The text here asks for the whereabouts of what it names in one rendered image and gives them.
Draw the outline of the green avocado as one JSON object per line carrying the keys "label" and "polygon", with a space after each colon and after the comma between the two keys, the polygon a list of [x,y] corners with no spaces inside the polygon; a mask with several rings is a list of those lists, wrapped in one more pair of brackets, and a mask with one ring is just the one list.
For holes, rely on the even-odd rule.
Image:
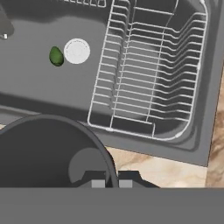
{"label": "green avocado", "polygon": [[63,65],[64,55],[57,46],[53,46],[51,48],[51,51],[49,53],[49,60],[56,67],[60,67]]}

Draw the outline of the white round sink drain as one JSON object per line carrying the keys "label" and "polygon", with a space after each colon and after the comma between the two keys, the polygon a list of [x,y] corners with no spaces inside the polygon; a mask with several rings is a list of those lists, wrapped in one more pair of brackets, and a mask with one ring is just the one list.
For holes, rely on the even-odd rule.
{"label": "white round sink drain", "polygon": [[88,42],[82,38],[72,38],[64,46],[65,59],[74,65],[84,63],[90,56]]}

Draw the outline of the dark grey jug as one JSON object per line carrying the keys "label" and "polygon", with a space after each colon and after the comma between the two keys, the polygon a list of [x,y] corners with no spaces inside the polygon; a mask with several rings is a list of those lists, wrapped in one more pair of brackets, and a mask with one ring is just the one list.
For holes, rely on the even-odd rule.
{"label": "dark grey jug", "polygon": [[104,171],[106,187],[118,186],[112,156],[79,122],[31,115],[0,129],[0,188],[72,187],[86,171]]}

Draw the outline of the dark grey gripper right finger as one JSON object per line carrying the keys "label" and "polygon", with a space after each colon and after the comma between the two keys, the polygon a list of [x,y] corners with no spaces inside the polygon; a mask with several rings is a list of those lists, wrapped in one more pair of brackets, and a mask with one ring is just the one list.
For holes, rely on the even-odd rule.
{"label": "dark grey gripper right finger", "polygon": [[157,185],[142,179],[139,171],[119,171],[118,183],[120,188],[158,188]]}

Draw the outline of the grey sink basin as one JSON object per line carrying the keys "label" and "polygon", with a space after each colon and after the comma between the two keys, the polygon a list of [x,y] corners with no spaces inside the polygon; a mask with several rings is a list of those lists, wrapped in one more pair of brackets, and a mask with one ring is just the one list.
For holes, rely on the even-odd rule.
{"label": "grey sink basin", "polygon": [[[224,61],[224,0],[206,0],[208,23],[192,120],[172,141],[107,132],[88,125],[88,110],[102,53],[112,0],[105,8],[62,0],[0,0],[14,33],[0,38],[0,122],[54,114],[90,128],[113,148],[136,151],[194,165],[206,165]],[[84,39],[90,56],[82,64],[62,66],[49,60],[53,46],[64,55],[70,39]]]}

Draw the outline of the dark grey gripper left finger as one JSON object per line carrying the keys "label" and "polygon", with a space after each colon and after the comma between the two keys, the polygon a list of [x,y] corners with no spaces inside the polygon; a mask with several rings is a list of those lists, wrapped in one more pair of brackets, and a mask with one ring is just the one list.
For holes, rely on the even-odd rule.
{"label": "dark grey gripper left finger", "polygon": [[72,183],[72,187],[105,188],[106,175],[104,171],[86,171],[81,179]]}

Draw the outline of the grey sink tap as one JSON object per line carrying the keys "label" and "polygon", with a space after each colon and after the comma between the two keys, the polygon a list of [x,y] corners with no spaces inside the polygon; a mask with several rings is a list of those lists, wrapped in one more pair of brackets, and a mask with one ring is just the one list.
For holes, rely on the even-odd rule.
{"label": "grey sink tap", "polygon": [[14,26],[0,3],[0,39],[7,39],[14,33]]}

